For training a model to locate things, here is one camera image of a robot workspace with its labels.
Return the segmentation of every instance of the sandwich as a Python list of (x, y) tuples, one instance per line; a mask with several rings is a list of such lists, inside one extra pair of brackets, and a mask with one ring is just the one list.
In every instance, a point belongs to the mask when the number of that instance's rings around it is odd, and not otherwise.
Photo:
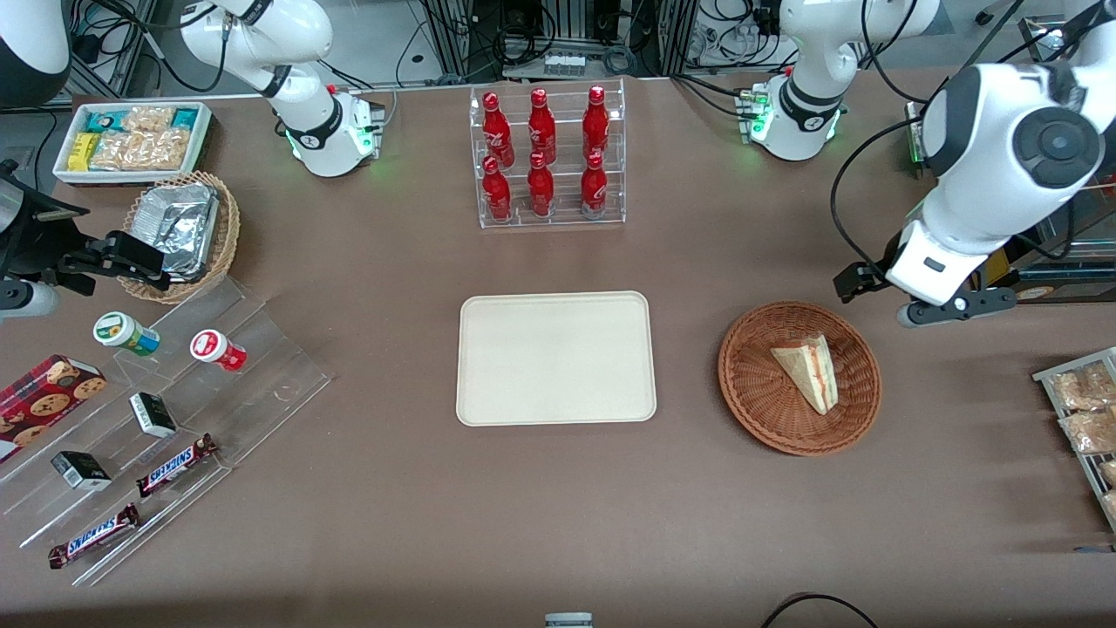
[(778, 344), (771, 348), (771, 356), (819, 415), (837, 405), (837, 379), (826, 337)]

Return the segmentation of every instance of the cookie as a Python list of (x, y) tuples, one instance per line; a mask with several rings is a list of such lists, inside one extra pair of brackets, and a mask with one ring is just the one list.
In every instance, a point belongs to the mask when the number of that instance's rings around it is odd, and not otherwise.
[(31, 404), (31, 414), (36, 417), (49, 417), (50, 415), (61, 413), (67, 406), (69, 406), (69, 397), (56, 393)]
[(74, 389), (74, 397), (78, 399), (88, 399), (102, 390), (105, 390), (105, 386), (107, 386), (107, 383), (102, 378), (85, 380), (84, 383), (77, 385), (77, 388)]
[(78, 371), (67, 363), (55, 363), (55, 366), (50, 367), (50, 370), (47, 371), (47, 381), (57, 384), (62, 388), (68, 388), (80, 375), (81, 371)]
[(17, 434), (16, 438), (12, 438), (11, 442), (15, 443), (17, 447), (27, 447), (44, 432), (47, 432), (47, 426), (32, 426)]

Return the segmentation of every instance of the snickers bar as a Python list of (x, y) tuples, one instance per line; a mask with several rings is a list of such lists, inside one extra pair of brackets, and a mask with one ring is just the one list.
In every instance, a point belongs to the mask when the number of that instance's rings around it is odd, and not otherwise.
[(105, 521), (105, 523), (102, 523), (69, 543), (56, 545), (51, 549), (50, 557), (48, 558), (50, 569), (61, 569), (77, 560), (87, 550), (115, 537), (122, 530), (140, 528), (140, 512), (136, 511), (136, 505), (128, 504), (116, 516)]
[(181, 454), (151, 472), (147, 477), (136, 481), (136, 485), (140, 486), (140, 499), (147, 497), (163, 489), (213, 452), (217, 452), (217, 445), (210, 438), (210, 435), (206, 434), (199, 438), (190, 447), (183, 450)]

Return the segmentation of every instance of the acrylic bottle rack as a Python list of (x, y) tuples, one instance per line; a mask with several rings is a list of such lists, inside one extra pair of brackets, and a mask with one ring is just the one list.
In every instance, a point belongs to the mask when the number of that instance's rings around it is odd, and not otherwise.
[[(581, 118), (588, 106), (589, 87), (605, 88), (605, 108), (608, 110), (608, 147), (605, 151), (604, 171), (608, 175), (605, 190), (605, 211), (599, 219), (589, 220), (581, 214), (581, 173), (585, 172), (585, 154), (581, 145)], [(531, 211), (527, 174), (530, 172), (531, 142), (527, 120), (531, 115), (530, 85), (501, 84), (473, 88), (470, 94), (469, 131), (472, 137), (473, 177), (477, 182), (477, 206), (481, 226), (547, 226), (588, 225), (602, 222), (624, 222), (627, 218), (627, 194), (625, 189), (625, 105), (623, 80), (554, 81), (546, 83), (547, 100), (554, 112), (557, 128), (558, 158), (550, 164), (555, 178), (555, 210), (549, 218), (539, 218)], [(493, 91), (500, 97), (500, 108), (511, 125), (511, 145), (516, 151), (516, 162), (503, 171), (511, 185), (511, 220), (497, 222), (484, 202), (481, 181), (484, 171), (481, 160), (488, 154), (484, 144), (484, 108), (481, 96)]]

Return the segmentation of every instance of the yogurt cup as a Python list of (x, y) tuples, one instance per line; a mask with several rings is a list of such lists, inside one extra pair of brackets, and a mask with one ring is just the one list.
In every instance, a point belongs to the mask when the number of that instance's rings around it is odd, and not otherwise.
[(158, 332), (141, 326), (123, 311), (109, 311), (93, 326), (93, 338), (105, 347), (127, 349), (136, 356), (151, 356), (158, 349)]

